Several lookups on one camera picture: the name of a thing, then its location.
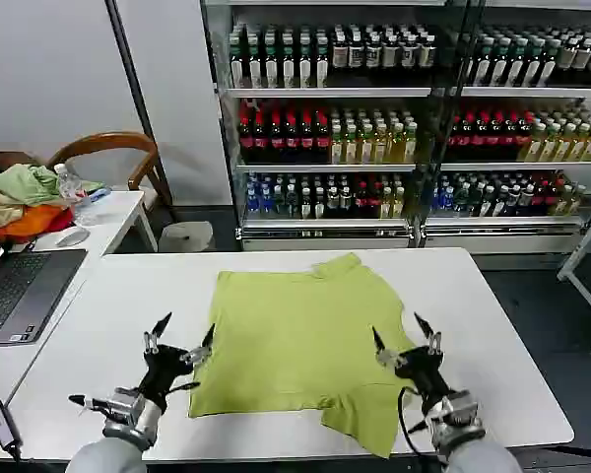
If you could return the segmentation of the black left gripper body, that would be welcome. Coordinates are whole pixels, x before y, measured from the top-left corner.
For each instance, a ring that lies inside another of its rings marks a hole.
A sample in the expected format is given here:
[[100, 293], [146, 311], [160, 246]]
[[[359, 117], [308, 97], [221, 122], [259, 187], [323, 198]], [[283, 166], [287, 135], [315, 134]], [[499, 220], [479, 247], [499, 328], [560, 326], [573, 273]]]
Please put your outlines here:
[[167, 408], [166, 397], [169, 394], [197, 387], [196, 381], [172, 386], [179, 376], [193, 373], [196, 355], [196, 349], [188, 351], [169, 345], [159, 345], [156, 353], [145, 353], [147, 372], [138, 384], [138, 392], [164, 412]]

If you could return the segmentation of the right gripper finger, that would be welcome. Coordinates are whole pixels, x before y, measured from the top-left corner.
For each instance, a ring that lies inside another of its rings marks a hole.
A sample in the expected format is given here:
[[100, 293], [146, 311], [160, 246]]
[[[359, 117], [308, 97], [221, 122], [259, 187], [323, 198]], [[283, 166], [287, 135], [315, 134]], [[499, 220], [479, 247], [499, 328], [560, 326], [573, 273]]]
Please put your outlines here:
[[416, 312], [414, 312], [414, 317], [427, 340], [427, 343], [421, 347], [418, 347], [416, 351], [422, 356], [440, 356], [442, 354], [442, 333], [440, 331], [435, 331], [429, 322], [418, 315]]
[[386, 368], [396, 368], [398, 366], [399, 353], [397, 351], [388, 349], [385, 346], [382, 338], [374, 326], [371, 327], [371, 330], [375, 345], [375, 357], [377, 361]]

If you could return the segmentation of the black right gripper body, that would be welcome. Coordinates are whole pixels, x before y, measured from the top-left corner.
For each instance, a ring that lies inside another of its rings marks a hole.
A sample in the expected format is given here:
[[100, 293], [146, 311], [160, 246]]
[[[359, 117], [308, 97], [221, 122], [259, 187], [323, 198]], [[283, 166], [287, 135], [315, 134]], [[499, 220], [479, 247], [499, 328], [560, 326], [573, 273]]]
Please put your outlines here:
[[401, 353], [394, 371], [409, 379], [424, 401], [436, 402], [454, 392], [439, 371], [442, 362], [441, 352], [421, 346]]

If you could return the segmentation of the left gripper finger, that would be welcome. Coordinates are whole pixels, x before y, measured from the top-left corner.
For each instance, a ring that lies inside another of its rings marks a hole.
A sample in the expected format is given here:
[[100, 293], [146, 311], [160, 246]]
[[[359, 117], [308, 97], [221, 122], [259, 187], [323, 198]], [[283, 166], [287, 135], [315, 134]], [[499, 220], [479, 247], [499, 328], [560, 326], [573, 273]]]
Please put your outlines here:
[[186, 365], [201, 365], [212, 354], [212, 344], [214, 338], [215, 324], [212, 324], [206, 333], [201, 345], [180, 356], [180, 360]]
[[156, 323], [156, 325], [154, 326], [154, 328], [150, 332], [144, 333], [144, 342], [145, 342], [145, 352], [146, 353], [157, 353], [159, 351], [158, 342], [159, 342], [160, 338], [162, 337], [162, 335], [164, 334], [164, 331], [165, 331], [166, 327], [168, 326], [168, 323], [169, 323], [171, 317], [172, 317], [172, 313], [169, 312], [165, 317], [163, 317], [162, 319], [160, 319]]

